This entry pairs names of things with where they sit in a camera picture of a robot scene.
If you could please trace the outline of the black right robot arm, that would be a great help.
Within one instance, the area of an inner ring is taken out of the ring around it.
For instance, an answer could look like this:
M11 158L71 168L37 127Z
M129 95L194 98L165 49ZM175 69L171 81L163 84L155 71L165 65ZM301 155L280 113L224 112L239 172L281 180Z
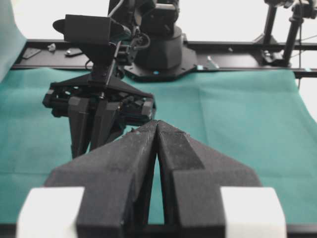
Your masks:
M124 82L124 69L186 72L178 16L176 0L112 0L105 17L68 14L53 23L93 64L88 74L52 83L43 99L53 116L69 119L73 158L154 118L153 94Z

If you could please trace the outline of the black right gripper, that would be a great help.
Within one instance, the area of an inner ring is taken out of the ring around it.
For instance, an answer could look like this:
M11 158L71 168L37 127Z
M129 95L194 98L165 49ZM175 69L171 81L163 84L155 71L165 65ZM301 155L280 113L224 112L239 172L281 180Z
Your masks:
M43 105L52 109L55 117L68 115L72 158L87 151L90 142L89 111L96 111L90 144L92 151L121 136L123 121L127 125L143 125L155 118L157 110L151 93L115 77L106 86L93 85L89 82L90 78L89 73L53 82L43 99Z

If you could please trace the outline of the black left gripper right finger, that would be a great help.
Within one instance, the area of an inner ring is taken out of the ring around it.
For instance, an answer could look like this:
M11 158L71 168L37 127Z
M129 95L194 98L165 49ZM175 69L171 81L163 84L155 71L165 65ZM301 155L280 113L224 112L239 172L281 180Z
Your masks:
M255 171L166 122L157 137L165 223L181 238L224 237L220 187L260 187Z

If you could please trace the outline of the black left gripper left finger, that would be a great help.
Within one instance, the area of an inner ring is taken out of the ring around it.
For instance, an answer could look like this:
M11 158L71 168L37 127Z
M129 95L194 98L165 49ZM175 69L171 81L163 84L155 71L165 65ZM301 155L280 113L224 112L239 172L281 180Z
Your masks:
M158 121L52 170L46 187L84 187L76 220L81 238L121 238L145 226L154 176Z

